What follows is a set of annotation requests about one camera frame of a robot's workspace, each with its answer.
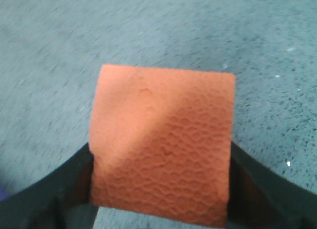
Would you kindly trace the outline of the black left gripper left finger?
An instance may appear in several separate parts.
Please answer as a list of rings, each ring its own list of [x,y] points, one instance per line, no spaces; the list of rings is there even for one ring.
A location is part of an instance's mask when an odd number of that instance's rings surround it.
[[[98,207],[90,203],[94,157],[84,144],[50,174],[0,202],[2,229],[91,229]]]

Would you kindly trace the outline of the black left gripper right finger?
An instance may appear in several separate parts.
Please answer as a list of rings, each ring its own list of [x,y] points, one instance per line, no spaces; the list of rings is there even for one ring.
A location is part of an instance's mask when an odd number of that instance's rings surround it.
[[[240,229],[315,229],[317,195],[231,144],[227,223]]]

